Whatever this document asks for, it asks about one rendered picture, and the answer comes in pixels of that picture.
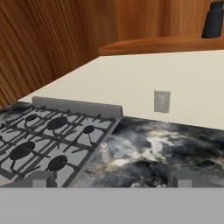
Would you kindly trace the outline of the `grey gas hob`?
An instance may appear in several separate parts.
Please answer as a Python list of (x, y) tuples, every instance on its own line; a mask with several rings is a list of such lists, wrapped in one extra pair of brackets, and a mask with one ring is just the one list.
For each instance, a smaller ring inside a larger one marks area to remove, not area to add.
[(72, 186), (122, 118), (118, 105), (37, 96), (0, 109), (0, 187), (36, 171)]

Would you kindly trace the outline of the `small white shaker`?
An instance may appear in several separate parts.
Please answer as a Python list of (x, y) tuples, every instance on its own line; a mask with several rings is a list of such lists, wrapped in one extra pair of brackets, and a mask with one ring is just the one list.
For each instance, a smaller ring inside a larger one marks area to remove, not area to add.
[(107, 143), (102, 143), (101, 144), (101, 160), (104, 163), (109, 162), (111, 159), (111, 154), (110, 154), (110, 150), (109, 150), (109, 146)]

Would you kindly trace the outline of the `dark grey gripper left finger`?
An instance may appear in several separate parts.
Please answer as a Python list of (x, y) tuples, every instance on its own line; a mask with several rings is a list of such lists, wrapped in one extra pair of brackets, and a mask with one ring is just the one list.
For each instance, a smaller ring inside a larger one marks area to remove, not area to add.
[(3, 187), (33, 187), (47, 188), (56, 187), (57, 173), (55, 171), (34, 171), (31, 175), (21, 181), (16, 181)]

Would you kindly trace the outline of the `black bottle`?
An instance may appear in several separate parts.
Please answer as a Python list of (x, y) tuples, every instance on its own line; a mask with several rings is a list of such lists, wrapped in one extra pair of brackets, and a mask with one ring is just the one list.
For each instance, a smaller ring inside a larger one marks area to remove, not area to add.
[(221, 36), (223, 18), (224, 0), (211, 2), (209, 11), (206, 14), (201, 37), (203, 39), (219, 38)]

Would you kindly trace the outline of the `wooden wall cabinet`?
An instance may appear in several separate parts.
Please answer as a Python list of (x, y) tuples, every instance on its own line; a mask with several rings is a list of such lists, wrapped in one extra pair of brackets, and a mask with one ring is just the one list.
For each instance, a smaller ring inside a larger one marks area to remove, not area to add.
[(213, 0), (115, 0), (117, 38), (101, 56), (224, 50), (219, 38), (202, 38)]

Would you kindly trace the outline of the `grey wall socket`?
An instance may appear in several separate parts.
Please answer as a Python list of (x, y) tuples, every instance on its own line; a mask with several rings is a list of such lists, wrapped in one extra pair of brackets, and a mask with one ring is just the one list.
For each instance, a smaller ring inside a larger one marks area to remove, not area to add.
[(171, 93), (167, 91), (154, 92), (154, 111), (158, 113), (169, 113)]

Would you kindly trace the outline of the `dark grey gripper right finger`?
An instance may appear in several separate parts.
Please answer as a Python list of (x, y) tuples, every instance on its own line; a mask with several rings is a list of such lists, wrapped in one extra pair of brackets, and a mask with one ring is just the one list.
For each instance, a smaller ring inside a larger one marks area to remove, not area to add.
[(168, 186), (177, 188), (221, 188), (221, 185), (203, 179), (195, 171), (170, 171)]

